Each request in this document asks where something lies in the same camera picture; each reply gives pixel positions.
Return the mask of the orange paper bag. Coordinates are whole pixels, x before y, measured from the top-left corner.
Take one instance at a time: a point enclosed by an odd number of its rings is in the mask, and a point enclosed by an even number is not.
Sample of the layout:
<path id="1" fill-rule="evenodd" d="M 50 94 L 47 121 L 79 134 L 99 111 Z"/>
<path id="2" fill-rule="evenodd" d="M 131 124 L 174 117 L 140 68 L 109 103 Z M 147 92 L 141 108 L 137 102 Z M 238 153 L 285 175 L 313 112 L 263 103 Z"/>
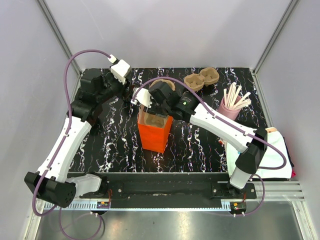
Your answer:
<path id="1" fill-rule="evenodd" d="M 144 122 L 144 107 L 145 106 L 142 105 L 142 107 L 139 109 L 137 119 L 138 131 L 142 143 L 142 148 L 144 150 L 164 153 L 170 129 L 173 123 L 173 118 L 171 116 L 168 116 L 168 120 L 163 128 L 146 125 Z"/>

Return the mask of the brown pulp cup carrier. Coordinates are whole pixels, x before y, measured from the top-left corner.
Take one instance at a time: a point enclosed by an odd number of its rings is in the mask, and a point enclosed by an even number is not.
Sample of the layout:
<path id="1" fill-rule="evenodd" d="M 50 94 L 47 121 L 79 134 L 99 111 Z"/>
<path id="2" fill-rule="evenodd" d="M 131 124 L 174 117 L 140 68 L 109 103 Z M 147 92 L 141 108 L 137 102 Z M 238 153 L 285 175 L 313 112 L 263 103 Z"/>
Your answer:
<path id="1" fill-rule="evenodd" d="M 159 87 L 160 86 L 159 83 L 165 86 L 169 86 L 172 89 L 172 91 L 176 89 L 175 84 L 172 81 L 166 80 L 166 79 L 157 79 L 149 87 L 150 88 L 155 88 L 155 86 Z M 156 103 L 152 104 L 151 106 L 152 106 L 151 108 L 147 108 L 146 106 L 143 108 L 144 123 L 148 126 L 164 128 L 169 119 L 168 114 Z"/>

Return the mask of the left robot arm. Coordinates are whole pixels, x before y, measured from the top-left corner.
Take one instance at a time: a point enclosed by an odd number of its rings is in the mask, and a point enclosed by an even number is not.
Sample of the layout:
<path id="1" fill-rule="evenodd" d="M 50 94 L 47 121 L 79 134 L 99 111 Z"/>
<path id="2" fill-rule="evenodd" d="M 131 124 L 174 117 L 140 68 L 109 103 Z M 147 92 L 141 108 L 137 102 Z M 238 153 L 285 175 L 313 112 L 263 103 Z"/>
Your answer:
<path id="1" fill-rule="evenodd" d="M 113 70 L 102 72 L 97 68 L 83 72 L 56 143 L 37 171 L 29 171 L 24 177 L 33 194 L 33 206 L 39 199 L 55 207 L 66 208 L 74 198 L 85 194 L 92 193 L 97 198 L 103 198 L 108 193 L 107 184 L 97 173 L 69 178 L 68 172 L 83 139 L 102 113 L 102 105 L 115 96 L 128 98 L 130 85 L 127 73 Z"/>

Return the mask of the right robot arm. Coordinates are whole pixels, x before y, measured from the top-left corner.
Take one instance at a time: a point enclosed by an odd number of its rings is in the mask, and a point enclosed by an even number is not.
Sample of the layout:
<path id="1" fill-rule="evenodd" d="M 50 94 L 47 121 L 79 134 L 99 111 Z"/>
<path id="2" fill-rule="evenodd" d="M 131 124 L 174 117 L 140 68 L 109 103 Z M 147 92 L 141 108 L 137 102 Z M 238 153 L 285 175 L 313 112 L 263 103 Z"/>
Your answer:
<path id="1" fill-rule="evenodd" d="M 228 195 L 239 198 L 247 181 L 254 175 L 268 148 L 268 134 L 263 128 L 253 129 L 210 108 L 190 89 L 179 95 L 167 82 L 150 86 L 152 102 L 175 120 L 201 127 L 231 144 L 239 156 L 227 185 Z"/>

